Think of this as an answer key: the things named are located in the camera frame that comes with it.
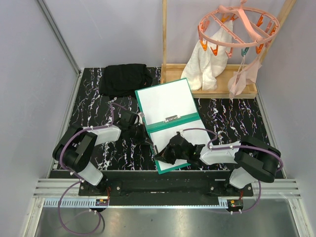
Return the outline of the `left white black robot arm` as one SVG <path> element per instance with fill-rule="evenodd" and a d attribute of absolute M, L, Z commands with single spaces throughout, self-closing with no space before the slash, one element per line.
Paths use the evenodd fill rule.
<path fill-rule="evenodd" d="M 131 139 L 136 145 L 153 146 L 146 132 L 143 115 L 123 111 L 120 118 L 101 128 L 70 126 L 53 150 L 52 157 L 61 166 L 89 184 L 97 196 L 108 191 L 106 177 L 91 162 L 95 146 L 119 139 Z"/>

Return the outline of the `white paper sheet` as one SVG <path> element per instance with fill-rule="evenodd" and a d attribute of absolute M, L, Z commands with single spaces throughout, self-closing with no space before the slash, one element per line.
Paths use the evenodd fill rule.
<path fill-rule="evenodd" d="M 136 97 L 147 125 L 197 112 L 187 79 L 137 90 Z"/>
<path fill-rule="evenodd" d="M 150 134 L 156 153 L 154 160 L 159 174 L 164 174 L 184 167 L 202 167 L 200 157 L 205 154 L 216 132 L 204 126 L 190 127 L 193 122 L 168 128 Z"/>

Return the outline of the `green file folder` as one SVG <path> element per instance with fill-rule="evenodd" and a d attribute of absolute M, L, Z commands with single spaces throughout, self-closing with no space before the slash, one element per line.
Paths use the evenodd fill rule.
<path fill-rule="evenodd" d="M 135 94 L 156 154 L 177 132 L 192 145 L 206 146 L 210 141 L 187 79 L 140 89 Z"/>

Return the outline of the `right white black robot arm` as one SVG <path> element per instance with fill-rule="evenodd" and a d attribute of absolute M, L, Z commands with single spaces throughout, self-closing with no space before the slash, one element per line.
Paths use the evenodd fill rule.
<path fill-rule="evenodd" d="M 180 133 L 155 153 L 154 158 L 165 164 L 174 165 L 177 160 L 201 167 L 216 163 L 235 165 L 224 183 L 213 190 L 216 195 L 236 196 L 243 188 L 255 182 L 272 183 L 283 167 L 281 153 L 274 147 L 251 137 L 226 145 L 192 144 Z"/>

